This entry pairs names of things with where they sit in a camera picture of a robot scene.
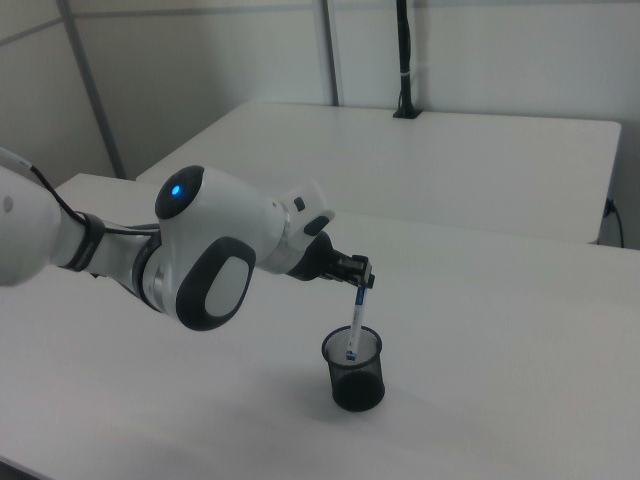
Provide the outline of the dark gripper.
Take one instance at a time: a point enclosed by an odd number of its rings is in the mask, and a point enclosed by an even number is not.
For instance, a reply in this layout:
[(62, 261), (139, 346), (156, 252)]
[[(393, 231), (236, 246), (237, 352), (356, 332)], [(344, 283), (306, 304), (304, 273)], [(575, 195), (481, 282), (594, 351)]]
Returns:
[(300, 281), (316, 278), (348, 282), (365, 289), (374, 287), (375, 275), (367, 256), (353, 255), (351, 258), (336, 250), (326, 232), (319, 233), (310, 243), (300, 261), (286, 275)]

